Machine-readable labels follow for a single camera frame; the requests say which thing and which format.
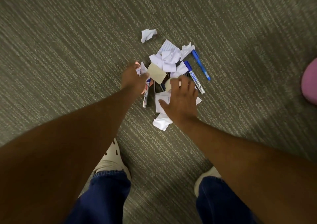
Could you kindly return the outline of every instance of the blue jeans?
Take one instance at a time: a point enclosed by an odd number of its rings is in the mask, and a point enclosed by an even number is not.
[[[98,172],[65,223],[122,223],[123,204],[130,187],[123,170]],[[254,223],[249,208],[222,179],[213,176],[203,178],[200,183],[196,208],[203,224]]]

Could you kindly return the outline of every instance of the person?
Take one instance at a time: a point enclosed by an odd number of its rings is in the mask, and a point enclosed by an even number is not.
[[[122,222],[131,177],[115,136],[148,78],[135,68],[124,71],[112,96],[0,148],[0,223]],[[214,164],[195,185],[203,223],[252,223],[253,213],[264,223],[317,223],[315,163],[201,122],[194,83],[181,76],[171,85],[162,108]]]

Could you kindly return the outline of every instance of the sticky note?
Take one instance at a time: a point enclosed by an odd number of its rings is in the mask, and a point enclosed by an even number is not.
[[[166,76],[166,73],[153,63],[150,64],[147,72],[150,74],[150,77],[159,84],[163,82]]]

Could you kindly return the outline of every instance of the hand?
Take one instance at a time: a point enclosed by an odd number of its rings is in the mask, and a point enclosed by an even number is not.
[[[198,90],[195,89],[195,83],[184,75],[181,75],[178,79],[171,79],[170,83],[172,94],[169,105],[164,100],[159,100],[168,117],[176,125],[197,118],[196,99]]]
[[[148,73],[138,76],[135,71],[140,66],[138,64],[129,65],[122,74],[121,89],[131,88],[135,93],[141,94],[145,87],[145,82],[149,77]]]

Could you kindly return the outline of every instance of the blue cap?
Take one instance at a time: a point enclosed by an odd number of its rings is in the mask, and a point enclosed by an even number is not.
[[[192,51],[192,54],[193,54],[193,56],[194,56],[195,59],[199,59],[199,56],[198,56],[196,50],[193,50],[193,51]]]
[[[191,72],[191,71],[192,71],[192,67],[191,67],[191,65],[189,64],[189,62],[188,62],[188,61],[184,61],[184,64],[186,65],[188,71]]]

